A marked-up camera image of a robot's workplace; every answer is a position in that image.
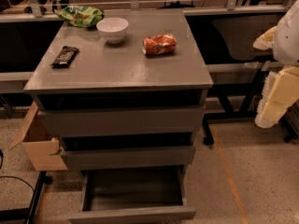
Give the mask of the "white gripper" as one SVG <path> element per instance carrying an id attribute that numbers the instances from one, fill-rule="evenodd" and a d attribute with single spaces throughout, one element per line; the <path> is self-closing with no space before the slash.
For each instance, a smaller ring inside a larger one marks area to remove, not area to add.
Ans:
<path id="1" fill-rule="evenodd" d="M 253 42 L 253 47 L 260 50 L 273 48 L 276 61 L 299 64 L 299 0 L 281 18 L 277 27 L 270 28 Z M 255 124 L 260 128 L 273 127 L 298 100 L 299 67 L 285 66 L 278 73 L 270 72 L 263 85 Z"/>

